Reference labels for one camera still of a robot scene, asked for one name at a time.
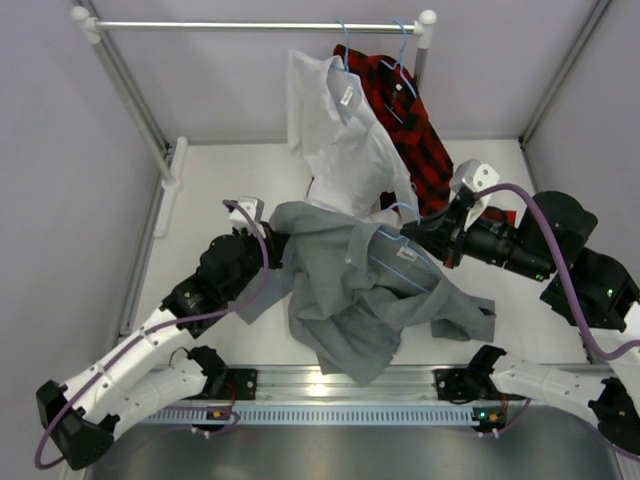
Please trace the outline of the light blue hanger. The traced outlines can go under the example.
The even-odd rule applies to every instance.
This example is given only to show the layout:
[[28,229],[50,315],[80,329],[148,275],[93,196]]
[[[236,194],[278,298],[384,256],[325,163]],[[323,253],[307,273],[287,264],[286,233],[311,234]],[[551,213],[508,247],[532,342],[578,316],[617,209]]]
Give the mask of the light blue hanger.
[[418,210],[406,202],[355,219],[344,260],[398,296],[432,294],[446,277],[422,247],[400,232],[404,214],[419,219]]

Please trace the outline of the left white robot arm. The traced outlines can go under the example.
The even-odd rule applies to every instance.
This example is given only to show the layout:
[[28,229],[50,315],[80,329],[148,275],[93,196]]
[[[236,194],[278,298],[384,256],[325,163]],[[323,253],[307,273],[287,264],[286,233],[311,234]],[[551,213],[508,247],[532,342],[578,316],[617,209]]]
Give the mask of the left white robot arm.
[[215,349],[194,343],[237,311],[234,303],[252,280],[281,268],[288,239],[267,223],[215,238],[195,272],[137,330],[80,374],[44,383],[36,392],[39,418],[62,462],[82,470],[172,403],[221,395],[227,365]]

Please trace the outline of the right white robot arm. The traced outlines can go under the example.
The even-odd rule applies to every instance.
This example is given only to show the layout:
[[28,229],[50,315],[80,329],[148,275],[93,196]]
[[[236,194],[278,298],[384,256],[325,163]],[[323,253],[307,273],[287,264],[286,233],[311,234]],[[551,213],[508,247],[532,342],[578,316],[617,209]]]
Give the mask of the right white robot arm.
[[573,197],[527,194],[519,225],[505,215],[471,218],[472,207],[494,193],[463,189],[441,213],[404,225],[401,233],[448,268],[468,256],[536,281],[542,302],[577,328],[590,350],[612,370],[583,377],[531,363],[484,345],[454,377],[470,401],[516,396],[544,402],[580,420],[621,455],[639,457],[639,287],[614,258],[587,248],[597,217]]

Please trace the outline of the grey shirt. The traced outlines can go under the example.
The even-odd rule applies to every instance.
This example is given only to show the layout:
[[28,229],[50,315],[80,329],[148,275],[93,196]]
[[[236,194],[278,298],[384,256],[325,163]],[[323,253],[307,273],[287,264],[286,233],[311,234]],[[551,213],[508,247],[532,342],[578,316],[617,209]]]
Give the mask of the grey shirt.
[[289,239],[281,268],[254,279],[239,297],[248,324],[289,299],[292,337],[313,350],[323,373],[343,373],[360,386],[391,363],[404,329],[426,324],[432,337],[490,343],[495,304],[446,279],[432,294],[398,296],[346,263],[354,217],[303,202],[276,207],[269,224]]

